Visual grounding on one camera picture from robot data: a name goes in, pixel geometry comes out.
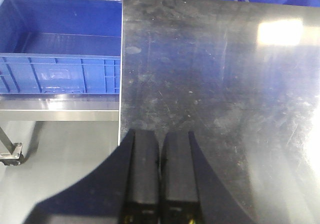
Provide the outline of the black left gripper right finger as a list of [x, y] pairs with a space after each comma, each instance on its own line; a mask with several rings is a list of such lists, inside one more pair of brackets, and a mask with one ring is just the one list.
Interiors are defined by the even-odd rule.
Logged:
[[166, 134], [161, 152], [160, 220], [162, 224], [202, 224], [190, 133]]

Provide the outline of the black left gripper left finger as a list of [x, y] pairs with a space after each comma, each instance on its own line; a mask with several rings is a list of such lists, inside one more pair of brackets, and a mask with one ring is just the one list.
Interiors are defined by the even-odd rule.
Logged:
[[160, 151], [153, 131], [135, 129], [122, 224], [157, 224]]

